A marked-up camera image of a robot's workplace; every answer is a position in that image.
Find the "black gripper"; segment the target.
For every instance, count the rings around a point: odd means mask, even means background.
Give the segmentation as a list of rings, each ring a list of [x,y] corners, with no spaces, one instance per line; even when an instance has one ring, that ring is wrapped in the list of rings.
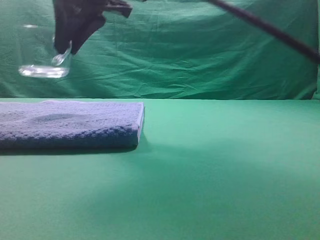
[[[71,41],[70,53],[75,55],[105,25],[104,12],[116,12],[128,18],[133,9],[123,0],[53,0],[52,3],[55,17],[54,48],[58,54],[65,53]],[[78,23],[82,24],[75,31],[75,24]]]

